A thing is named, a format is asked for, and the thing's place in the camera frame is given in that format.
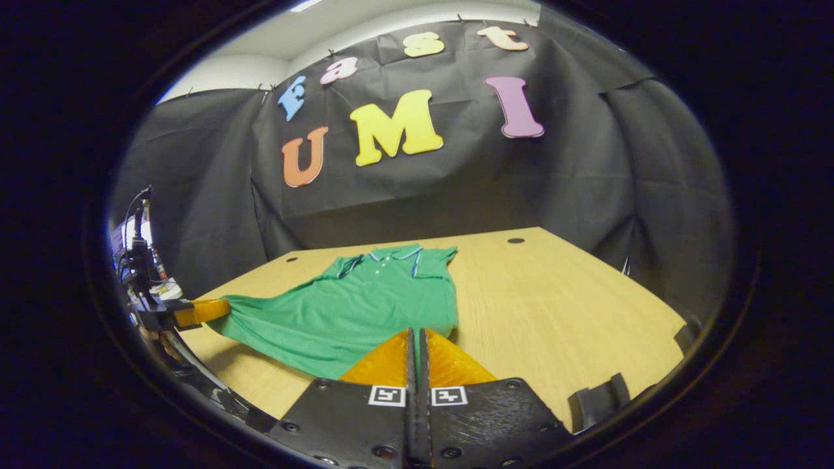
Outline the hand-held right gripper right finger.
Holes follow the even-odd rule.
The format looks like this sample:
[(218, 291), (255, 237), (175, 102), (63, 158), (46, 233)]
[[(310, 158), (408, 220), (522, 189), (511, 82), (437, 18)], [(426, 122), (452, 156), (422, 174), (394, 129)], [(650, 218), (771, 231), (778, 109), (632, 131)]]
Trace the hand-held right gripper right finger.
[(420, 467), (534, 468), (574, 439), (526, 381), (484, 377), (432, 330), (419, 359)]

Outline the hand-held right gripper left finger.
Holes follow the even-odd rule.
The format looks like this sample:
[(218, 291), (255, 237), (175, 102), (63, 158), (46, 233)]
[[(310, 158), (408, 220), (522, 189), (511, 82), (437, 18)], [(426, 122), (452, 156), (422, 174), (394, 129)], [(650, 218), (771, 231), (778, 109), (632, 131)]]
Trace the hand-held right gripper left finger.
[(324, 467), (407, 467), (413, 353), (409, 328), (364, 356), (348, 380), (313, 380), (269, 437)]

